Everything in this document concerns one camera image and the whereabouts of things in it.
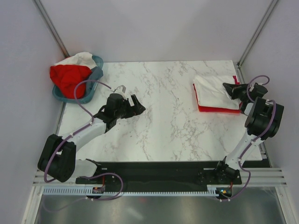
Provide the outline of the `white robot print t shirt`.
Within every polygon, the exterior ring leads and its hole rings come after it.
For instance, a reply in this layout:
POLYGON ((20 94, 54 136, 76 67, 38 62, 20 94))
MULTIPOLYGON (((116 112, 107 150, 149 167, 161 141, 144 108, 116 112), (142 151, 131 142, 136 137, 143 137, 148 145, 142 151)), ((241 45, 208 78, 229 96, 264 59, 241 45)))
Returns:
POLYGON ((235 84, 232 75, 195 76, 193 83, 200 106, 239 110, 240 100, 232 100, 222 85, 223 83, 235 84))

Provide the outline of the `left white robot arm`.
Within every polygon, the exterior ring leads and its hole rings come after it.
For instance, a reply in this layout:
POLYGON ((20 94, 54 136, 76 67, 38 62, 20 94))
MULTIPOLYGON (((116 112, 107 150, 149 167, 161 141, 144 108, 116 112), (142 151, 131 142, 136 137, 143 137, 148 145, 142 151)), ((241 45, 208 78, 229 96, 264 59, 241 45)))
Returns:
POLYGON ((99 183, 103 173, 97 169, 97 163, 90 159, 78 160, 76 153, 91 140, 112 129, 118 119, 138 116, 146 110, 136 95, 131 95, 131 98, 133 105, 121 94, 112 93, 88 123, 63 136, 50 135, 38 161, 38 169, 60 182, 66 182, 71 177, 84 177, 91 183, 99 183))

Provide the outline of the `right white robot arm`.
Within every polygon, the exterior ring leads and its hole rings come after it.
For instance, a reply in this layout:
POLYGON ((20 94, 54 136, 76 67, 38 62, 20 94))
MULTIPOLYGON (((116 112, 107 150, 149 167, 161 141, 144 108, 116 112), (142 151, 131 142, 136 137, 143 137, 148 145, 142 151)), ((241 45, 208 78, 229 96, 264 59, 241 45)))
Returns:
POLYGON ((241 101, 241 113, 247 119, 243 137, 215 168, 214 178, 221 184, 229 179, 236 179, 252 151, 266 139, 276 135, 284 111, 284 106, 263 98, 268 90, 261 84, 255 83, 250 87, 249 84, 223 83, 223 86, 232 99, 241 101))

